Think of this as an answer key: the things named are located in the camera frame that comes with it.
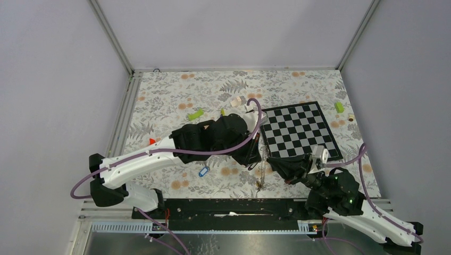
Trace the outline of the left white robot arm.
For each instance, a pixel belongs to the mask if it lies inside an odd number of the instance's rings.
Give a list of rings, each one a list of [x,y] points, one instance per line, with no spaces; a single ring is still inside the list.
[[[126,155],[106,158],[92,154],[90,196],[98,207],[124,204],[159,218],[165,211],[162,191],[146,189],[133,179],[168,167],[204,162],[213,155],[230,156],[244,166],[259,162],[255,129],[263,118],[256,111],[242,116],[229,114],[216,121],[186,124],[161,141]]]

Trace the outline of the small keys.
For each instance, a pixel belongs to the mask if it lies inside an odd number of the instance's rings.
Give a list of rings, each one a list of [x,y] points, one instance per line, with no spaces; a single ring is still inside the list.
[[[263,188],[264,188],[264,181],[257,180],[257,181],[256,181],[256,186],[257,186],[257,192],[262,191]]]

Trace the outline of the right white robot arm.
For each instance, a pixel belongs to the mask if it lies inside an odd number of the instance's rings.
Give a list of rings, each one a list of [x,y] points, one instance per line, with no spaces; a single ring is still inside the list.
[[[286,184],[301,183],[310,189],[301,214],[328,218],[350,226],[382,245],[388,254],[420,254],[423,225],[402,221],[385,212],[359,191],[360,184],[345,168],[324,168],[328,152],[266,161]]]

